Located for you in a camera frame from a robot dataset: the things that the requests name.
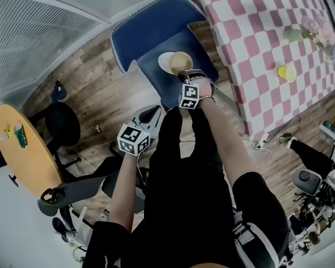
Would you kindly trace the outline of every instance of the pink and white tablecloth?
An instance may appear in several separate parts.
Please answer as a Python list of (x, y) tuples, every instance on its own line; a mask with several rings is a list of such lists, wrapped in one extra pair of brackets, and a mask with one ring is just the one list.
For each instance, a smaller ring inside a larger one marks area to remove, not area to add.
[[(302, 16), (328, 18), (322, 0), (198, 1), (230, 73), (248, 135), (258, 139), (335, 89), (335, 64), (324, 62), (313, 42), (283, 38), (285, 30), (300, 29)], [(289, 64), (298, 74), (293, 83), (277, 75), (278, 66)]]

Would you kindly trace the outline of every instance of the round wooden table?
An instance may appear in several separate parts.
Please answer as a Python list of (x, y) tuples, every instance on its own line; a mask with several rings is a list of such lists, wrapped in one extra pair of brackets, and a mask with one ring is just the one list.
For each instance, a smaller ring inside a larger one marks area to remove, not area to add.
[(1, 153), (20, 183), (40, 197), (48, 188), (61, 184), (61, 175), (49, 149), (28, 119), (16, 108), (0, 105), (0, 138), (5, 130), (22, 124), (27, 146), (21, 148), (16, 136), (0, 141)]

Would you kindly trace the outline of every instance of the black t-shirt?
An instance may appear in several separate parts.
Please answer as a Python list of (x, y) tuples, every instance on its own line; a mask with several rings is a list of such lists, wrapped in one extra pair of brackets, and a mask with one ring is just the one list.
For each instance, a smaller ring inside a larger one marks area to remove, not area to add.
[[(277, 198), (258, 173), (242, 175), (233, 186), (237, 209), (256, 224), (281, 257), (288, 233)], [(144, 220), (132, 232), (97, 222), (84, 268), (183, 267), (216, 263), (243, 267), (232, 234), (232, 201), (223, 174), (202, 168), (154, 179), (145, 200)]]

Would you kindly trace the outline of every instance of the wooden floor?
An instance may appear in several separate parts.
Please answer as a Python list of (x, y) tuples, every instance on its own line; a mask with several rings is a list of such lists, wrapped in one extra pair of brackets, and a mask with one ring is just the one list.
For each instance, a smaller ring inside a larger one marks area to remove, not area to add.
[[(218, 57), (209, 25), (196, 23), (192, 28), (219, 71), (218, 88), (232, 97), (227, 72)], [(54, 83), (59, 80), (68, 93), (64, 102), (72, 107), (81, 125), (79, 143), (73, 147), (61, 148), (59, 154), (63, 160), (81, 156), (95, 168), (110, 155), (109, 144), (116, 139), (122, 123), (128, 122), (136, 110), (160, 104), (160, 97), (136, 68), (132, 66), (127, 74), (120, 72), (113, 57), (109, 34), (107, 30), (64, 61), (36, 89), (24, 106), (24, 113), (28, 117), (47, 107), (51, 102), (50, 94)], [(238, 120), (219, 100), (217, 104), (230, 116), (233, 123), (238, 125)], [(186, 112), (183, 112), (183, 116), (181, 140), (194, 140), (191, 119)], [(335, 91), (300, 116), (301, 124), (296, 134), (297, 138), (329, 156), (332, 152), (332, 141), (322, 134), (318, 125), (324, 120), (335, 124)], [(293, 120), (282, 132), (294, 132), (296, 127), (297, 120)], [(43, 125), (39, 126), (39, 131), (43, 132), (44, 140), (48, 141), (49, 136)], [(296, 208), (296, 204), (293, 203), (295, 189), (291, 183), (291, 175), (303, 166), (296, 154), (290, 152), (285, 144), (278, 143), (277, 137), (265, 146), (272, 151), (272, 155), (259, 168), (259, 172), (288, 215)], [(267, 151), (255, 151), (249, 142), (245, 143), (256, 165), (261, 164), (268, 156)], [(141, 166), (149, 166), (149, 157), (155, 146), (156, 142), (141, 156)], [(189, 156), (193, 147), (193, 142), (181, 143), (182, 157)], [(77, 169), (80, 175), (94, 171), (84, 161), (77, 165)], [(74, 166), (69, 170), (77, 175)], [(99, 191), (94, 198), (75, 203), (74, 208), (79, 212), (83, 205), (87, 205), (86, 219), (93, 223), (103, 209), (109, 210), (109, 201), (110, 199)], [(267, 210), (268, 208), (261, 204), (261, 212), (266, 213)]]

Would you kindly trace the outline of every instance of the flower bouquet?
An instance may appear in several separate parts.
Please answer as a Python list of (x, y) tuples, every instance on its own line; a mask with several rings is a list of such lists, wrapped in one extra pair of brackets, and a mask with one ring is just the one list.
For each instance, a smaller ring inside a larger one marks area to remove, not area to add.
[(301, 30), (284, 32), (284, 37), (290, 42), (311, 39), (325, 54), (326, 61), (335, 62), (335, 33), (330, 22), (320, 15), (316, 20), (303, 16), (301, 27)]

